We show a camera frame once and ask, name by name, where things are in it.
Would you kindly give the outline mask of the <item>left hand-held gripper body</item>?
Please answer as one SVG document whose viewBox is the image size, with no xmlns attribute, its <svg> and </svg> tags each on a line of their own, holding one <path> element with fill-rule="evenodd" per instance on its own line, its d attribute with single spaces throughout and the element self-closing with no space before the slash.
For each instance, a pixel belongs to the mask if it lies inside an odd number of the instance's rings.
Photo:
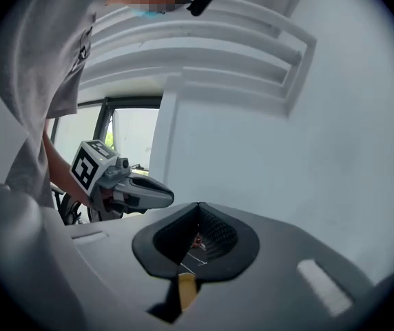
<svg viewBox="0 0 394 331">
<path fill-rule="evenodd" d="M 70 168 L 70 174 L 90 200 L 88 209 L 91 220 L 120 219 L 125 214 L 141 213 L 125 202 L 114 201 L 113 210 L 106 212 L 101 198 L 101 188 L 114 189 L 132 170 L 127 158 L 106 146 L 100 140 L 82 141 Z"/>
</svg>

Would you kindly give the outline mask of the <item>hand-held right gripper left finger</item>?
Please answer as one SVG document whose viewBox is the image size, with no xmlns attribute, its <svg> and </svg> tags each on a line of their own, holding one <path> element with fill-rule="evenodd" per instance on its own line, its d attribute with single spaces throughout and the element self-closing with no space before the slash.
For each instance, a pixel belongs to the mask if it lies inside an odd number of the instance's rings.
<svg viewBox="0 0 394 331">
<path fill-rule="evenodd" d="M 161 211 L 159 220 L 139 230 L 132 251 L 145 271 L 161 279 L 174 279 L 179 265 L 198 233 L 197 203 L 177 205 Z"/>
</svg>

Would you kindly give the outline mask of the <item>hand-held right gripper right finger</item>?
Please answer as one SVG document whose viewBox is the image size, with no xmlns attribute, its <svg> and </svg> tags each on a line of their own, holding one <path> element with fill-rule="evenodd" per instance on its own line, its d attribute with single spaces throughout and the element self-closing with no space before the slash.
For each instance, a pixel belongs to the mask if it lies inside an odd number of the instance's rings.
<svg viewBox="0 0 394 331">
<path fill-rule="evenodd" d="M 186 225 L 194 239 L 181 254 L 179 272 L 189 272 L 200 283 L 226 282 L 240 276 L 260 250 L 258 234 L 243 216 L 246 212 L 215 203 L 184 203 Z"/>
</svg>

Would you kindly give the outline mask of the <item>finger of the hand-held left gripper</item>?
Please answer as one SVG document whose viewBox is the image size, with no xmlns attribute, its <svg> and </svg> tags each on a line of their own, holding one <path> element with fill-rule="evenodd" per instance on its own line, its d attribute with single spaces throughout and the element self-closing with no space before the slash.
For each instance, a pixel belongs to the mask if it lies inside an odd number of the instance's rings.
<svg viewBox="0 0 394 331">
<path fill-rule="evenodd" d="M 174 193 L 168 187 L 145 175 L 129 175 L 123 191 L 125 203 L 137 210 L 166 208 L 174 202 Z"/>
</svg>

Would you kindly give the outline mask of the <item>person's left hand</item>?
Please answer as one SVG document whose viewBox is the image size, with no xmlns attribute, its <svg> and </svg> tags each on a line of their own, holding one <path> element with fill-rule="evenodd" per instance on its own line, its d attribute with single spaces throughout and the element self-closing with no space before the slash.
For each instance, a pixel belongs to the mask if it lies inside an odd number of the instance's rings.
<svg viewBox="0 0 394 331">
<path fill-rule="evenodd" d="M 114 205 L 113 189 L 101 188 L 100 191 L 105 211 L 110 212 L 111 210 L 113 210 Z"/>
</svg>

